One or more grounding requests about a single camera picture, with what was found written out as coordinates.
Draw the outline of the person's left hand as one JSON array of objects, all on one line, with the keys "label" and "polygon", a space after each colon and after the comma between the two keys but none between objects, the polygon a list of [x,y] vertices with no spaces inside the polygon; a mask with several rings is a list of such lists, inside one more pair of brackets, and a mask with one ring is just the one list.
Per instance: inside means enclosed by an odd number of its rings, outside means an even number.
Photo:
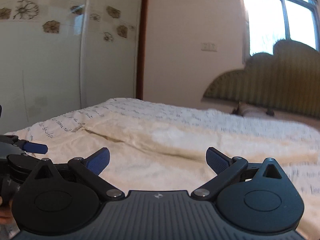
[{"label": "person's left hand", "polygon": [[14,222],[14,217],[12,215],[11,207],[12,207],[12,199],[9,201],[8,205],[3,204],[3,199],[0,201],[0,224],[8,225]]}]

